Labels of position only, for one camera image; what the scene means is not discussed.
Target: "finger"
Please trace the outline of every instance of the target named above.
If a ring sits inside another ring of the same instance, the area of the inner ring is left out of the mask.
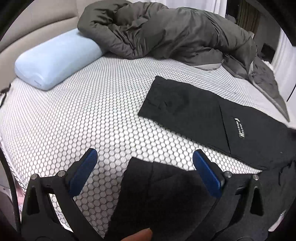
[[[152,231],[151,229],[143,229],[131,236],[124,238],[122,241],[151,241]]]

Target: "gray comforter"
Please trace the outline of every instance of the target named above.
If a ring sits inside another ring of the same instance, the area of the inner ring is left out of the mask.
[[[274,75],[257,57],[249,33],[217,14],[169,9],[161,3],[104,0],[88,5],[77,27],[123,58],[172,58],[204,70],[223,65],[232,75],[254,84],[289,121]]]

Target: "clothing label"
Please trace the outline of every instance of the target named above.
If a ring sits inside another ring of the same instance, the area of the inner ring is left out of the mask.
[[[285,217],[286,211],[287,210],[284,210],[281,213],[281,215],[279,216],[279,219],[269,228],[269,230],[268,230],[269,232],[273,232],[279,226],[279,224],[282,222],[282,220]]]
[[[237,129],[239,131],[239,137],[244,139],[244,129],[242,128],[242,123],[238,118],[234,119],[237,124]]]

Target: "blue gripper pad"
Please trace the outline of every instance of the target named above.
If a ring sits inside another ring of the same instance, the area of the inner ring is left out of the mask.
[[[221,186],[224,184],[224,178],[217,172],[222,173],[221,169],[215,163],[212,163],[202,150],[196,150],[193,153],[192,159],[193,164],[210,195],[220,198],[222,195]]]
[[[97,151],[95,149],[90,148],[82,156],[82,158],[79,161],[74,162],[72,164],[72,165],[76,164],[75,166],[78,166],[78,167],[68,183],[68,186],[69,186],[68,193],[70,194],[70,196],[75,197],[80,194],[84,184],[86,183],[97,161],[98,161]]]

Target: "bolt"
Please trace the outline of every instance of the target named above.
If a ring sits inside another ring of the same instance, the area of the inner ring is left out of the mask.
[[[63,177],[65,174],[66,174],[66,172],[65,172],[64,170],[61,170],[61,171],[59,171],[59,172],[57,173],[57,175],[58,175],[59,177]]]
[[[34,174],[31,176],[31,179],[32,179],[32,180],[35,180],[37,177],[38,177],[38,174],[34,173]]]
[[[253,175],[253,179],[256,180],[256,181],[258,181],[259,180],[259,176],[257,174],[254,174]]]
[[[232,177],[232,173],[230,171],[226,171],[223,174],[225,177]]]

